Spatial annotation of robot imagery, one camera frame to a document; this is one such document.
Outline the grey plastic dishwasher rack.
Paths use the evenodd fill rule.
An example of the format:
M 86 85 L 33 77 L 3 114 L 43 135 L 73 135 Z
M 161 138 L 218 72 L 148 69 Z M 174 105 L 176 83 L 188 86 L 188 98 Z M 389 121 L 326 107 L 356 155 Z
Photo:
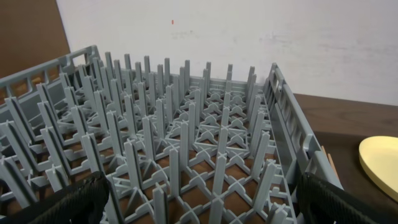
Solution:
M 101 171 L 100 223 L 305 223 L 297 184 L 339 187 L 278 65 L 265 82 L 96 46 L 1 79 L 1 219 Z

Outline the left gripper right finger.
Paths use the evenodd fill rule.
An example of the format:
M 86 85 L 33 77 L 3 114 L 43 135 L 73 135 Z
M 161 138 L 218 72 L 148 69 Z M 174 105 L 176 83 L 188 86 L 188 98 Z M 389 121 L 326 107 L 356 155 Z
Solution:
M 298 207 L 307 223 L 397 223 L 339 187 L 304 173 L 297 184 Z

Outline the yellow round plate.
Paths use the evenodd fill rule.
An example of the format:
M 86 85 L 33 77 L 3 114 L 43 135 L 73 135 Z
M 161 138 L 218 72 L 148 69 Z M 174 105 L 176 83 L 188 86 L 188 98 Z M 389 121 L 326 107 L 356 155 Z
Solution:
M 359 161 L 366 175 L 397 201 L 397 138 L 372 136 L 359 144 Z

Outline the dark brown serving tray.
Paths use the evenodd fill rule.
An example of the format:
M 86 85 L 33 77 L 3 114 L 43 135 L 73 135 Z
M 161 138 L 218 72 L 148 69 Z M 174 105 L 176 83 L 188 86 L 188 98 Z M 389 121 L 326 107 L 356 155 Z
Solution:
M 359 162 L 359 144 L 368 136 L 320 131 L 315 135 L 331 154 L 344 190 L 378 212 L 397 218 L 397 202 L 366 175 Z

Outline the wooden chopstick left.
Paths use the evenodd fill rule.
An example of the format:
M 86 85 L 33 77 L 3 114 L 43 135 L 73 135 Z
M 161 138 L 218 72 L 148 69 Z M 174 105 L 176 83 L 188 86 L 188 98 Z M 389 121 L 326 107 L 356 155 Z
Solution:
M 326 150 L 325 150 L 324 146 L 321 146 L 321 149 L 322 149 L 322 151 L 324 152 L 324 154 L 325 154 L 326 157 L 327 157 L 327 153 L 326 153 Z

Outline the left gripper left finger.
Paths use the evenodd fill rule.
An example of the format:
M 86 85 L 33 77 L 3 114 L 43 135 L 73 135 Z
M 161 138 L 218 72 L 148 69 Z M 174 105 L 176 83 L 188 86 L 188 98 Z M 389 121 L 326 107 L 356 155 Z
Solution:
M 3 224 L 99 224 L 109 199 L 109 180 L 101 171 L 71 184 L 43 201 L 1 219 Z

